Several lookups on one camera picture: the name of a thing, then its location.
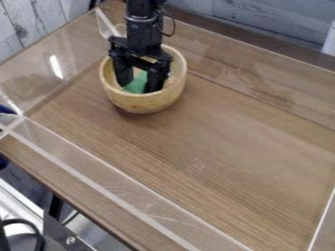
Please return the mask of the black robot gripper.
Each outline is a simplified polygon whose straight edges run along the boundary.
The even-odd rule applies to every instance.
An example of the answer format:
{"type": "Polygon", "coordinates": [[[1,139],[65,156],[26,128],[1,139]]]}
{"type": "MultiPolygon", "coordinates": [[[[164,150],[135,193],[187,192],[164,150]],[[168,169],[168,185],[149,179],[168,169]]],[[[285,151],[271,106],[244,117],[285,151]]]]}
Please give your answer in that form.
{"type": "Polygon", "coordinates": [[[171,54],[163,49],[164,17],[144,18],[125,16],[124,37],[108,38],[110,48],[108,56],[117,84],[124,87],[133,79],[133,67],[145,70],[147,83],[144,92],[160,91],[168,79],[171,54]]]}

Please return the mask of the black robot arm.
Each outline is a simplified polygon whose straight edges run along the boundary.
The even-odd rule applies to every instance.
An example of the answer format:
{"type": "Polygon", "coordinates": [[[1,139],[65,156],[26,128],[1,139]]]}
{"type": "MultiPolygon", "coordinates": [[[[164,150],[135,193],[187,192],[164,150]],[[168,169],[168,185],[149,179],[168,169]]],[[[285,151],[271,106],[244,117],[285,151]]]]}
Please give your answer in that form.
{"type": "Polygon", "coordinates": [[[163,49],[165,2],[125,0],[127,36],[108,38],[108,56],[119,85],[124,87],[132,81],[133,69],[139,68],[147,72],[145,93],[163,89],[172,62],[172,55],[163,49]]]}

